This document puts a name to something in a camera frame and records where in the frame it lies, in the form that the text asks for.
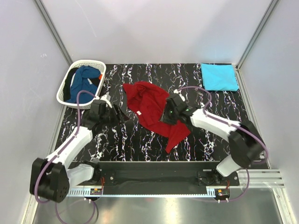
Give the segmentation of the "red t shirt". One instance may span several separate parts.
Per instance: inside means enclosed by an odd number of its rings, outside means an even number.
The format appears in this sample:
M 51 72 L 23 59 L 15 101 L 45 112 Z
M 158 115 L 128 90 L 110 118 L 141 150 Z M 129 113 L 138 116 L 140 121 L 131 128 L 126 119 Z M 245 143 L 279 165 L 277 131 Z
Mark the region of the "red t shirt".
M 185 124 L 178 121 L 169 125 L 160 121 L 169 93 L 164 89 L 149 82 L 136 82 L 123 84 L 127 96 L 127 107 L 137 116 L 139 123 L 146 129 L 168 138 L 166 152 L 184 140 L 190 130 Z

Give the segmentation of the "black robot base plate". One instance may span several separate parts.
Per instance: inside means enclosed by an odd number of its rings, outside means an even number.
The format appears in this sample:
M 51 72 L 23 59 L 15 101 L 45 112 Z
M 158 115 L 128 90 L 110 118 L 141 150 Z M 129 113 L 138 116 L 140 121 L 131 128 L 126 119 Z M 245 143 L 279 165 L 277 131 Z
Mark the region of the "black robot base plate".
M 96 185 L 103 177 L 106 186 L 124 182 L 187 182 L 199 186 L 239 186 L 237 173 L 227 177 L 216 172 L 217 161 L 100 161 L 97 163 L 98 176 L 95 180 L 80 185 Z

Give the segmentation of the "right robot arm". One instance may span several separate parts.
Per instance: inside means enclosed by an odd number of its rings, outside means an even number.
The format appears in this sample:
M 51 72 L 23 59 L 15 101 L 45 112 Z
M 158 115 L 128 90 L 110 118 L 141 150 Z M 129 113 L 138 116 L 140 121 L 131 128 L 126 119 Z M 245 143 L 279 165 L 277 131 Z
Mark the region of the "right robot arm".
M 238 121 L 209 113 L 205 107 L 188 106 L 177 93 L 166 99 L 160 120 L 169 125 L 176 125 L 180 121 L 189 126 L 202 128 L 228 142 L 230 154 L 221 160 L 212 171 L 208 172 L 207 182 L 220 184 L 223 178 L 233 172 L 241 168 L 248 168 L 260 153 L 267 150 L 253 123 L 249 122 L 243 125 Z

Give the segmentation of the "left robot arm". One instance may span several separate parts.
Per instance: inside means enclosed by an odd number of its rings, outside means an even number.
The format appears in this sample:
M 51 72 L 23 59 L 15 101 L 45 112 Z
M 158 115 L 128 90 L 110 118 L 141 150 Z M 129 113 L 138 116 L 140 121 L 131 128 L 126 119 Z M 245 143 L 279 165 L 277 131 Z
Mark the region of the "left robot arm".
M 97 136 L 104 127 L 114 127 L 128 120 L 121 108 L 106 100 L 95 100 L 89 110 L 78 120 L 78 126 L 66 141 L 45 159 L 37 158 L 31 168 L 29 192 L 37 201 L 62 202 L 69 190 L 83 182 L 101 179 L 100 165 L 85 161 L 71 168 L 79 152 Z

